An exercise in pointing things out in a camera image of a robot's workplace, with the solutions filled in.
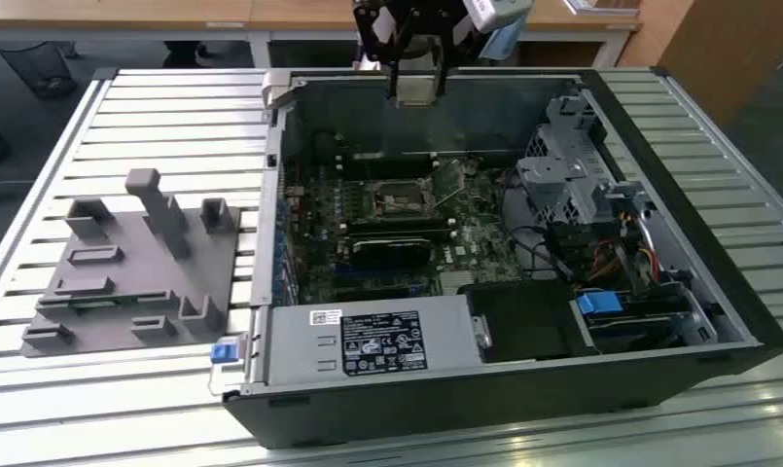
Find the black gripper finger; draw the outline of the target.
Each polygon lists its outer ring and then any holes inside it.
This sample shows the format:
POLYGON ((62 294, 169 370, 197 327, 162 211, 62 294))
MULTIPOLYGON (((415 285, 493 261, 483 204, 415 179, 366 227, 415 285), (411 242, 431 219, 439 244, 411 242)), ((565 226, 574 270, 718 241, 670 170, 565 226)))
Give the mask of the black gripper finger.
POLYGON ((398 84, 399 84, 399 66, 401 60, 403 56, 405 49, 401 46, 397 46, 393 50, 389 59, 389 69, 390 69, 390 84, 389 84, 389 98, 395 99, 398 97, 398 84))
POLYGON ((453 58, 453 37, 451 31, 443 29, 435 40, 435 75, 434 75, 434 96, 442 97, 446 92, 446 81, 449 77, 450 61, 453 58))

